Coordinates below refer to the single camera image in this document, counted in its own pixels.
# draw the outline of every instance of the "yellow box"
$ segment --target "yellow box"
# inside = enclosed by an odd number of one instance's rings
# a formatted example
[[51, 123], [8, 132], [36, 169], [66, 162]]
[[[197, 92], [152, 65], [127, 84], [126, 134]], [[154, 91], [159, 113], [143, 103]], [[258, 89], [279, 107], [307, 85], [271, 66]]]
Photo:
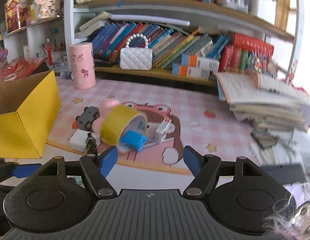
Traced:
[[53, 71], [0, 83], [0, 157], [40, 158], [60, 106]]

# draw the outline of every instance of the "toy car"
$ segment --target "toy car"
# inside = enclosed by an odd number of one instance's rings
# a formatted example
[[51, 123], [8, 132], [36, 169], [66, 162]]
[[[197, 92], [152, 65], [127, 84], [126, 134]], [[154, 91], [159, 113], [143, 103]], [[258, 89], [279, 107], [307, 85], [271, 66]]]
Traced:
[[85, 131], [92, 131], [92, 124], [99, 116], [100, 114], [97, 107], [85, 107], [84, 112], [76, 117], [78, 128]]

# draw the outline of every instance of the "tape roll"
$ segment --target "tape roll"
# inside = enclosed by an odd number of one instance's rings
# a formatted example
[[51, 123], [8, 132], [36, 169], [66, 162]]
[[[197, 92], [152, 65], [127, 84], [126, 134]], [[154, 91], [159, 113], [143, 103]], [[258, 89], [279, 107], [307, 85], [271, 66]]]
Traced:
[[144, 113], [128, 106], [116, 106], [104, 119], [100, 127], [100, 138], [108, 145], [115, 145], [119, 152], [131, 149], [119, 142], [121, 135], [128, 130], [144, 134], [146, 131], [147, 117]]

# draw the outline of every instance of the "stack of paper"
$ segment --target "stack of paper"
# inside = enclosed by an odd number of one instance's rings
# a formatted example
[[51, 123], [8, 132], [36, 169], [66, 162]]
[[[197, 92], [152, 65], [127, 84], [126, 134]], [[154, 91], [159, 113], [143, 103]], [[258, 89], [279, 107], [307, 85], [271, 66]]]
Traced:
[[259, 74], [216, 73], [220, 100], [230, 104], [237, 120], [251, 120], [256, 129], [307, 130], [310, 95]]

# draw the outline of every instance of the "pink cylinder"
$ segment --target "pink cylinder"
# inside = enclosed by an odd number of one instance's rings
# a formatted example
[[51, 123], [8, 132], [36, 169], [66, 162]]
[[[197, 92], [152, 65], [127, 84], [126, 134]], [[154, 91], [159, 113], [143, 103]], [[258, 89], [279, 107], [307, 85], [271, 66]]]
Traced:
[[95, 67], [91, 42], [77, 43], [69, 47], [70, 62], [73, 69], [75, 88], [86, 89], [96, 84]]

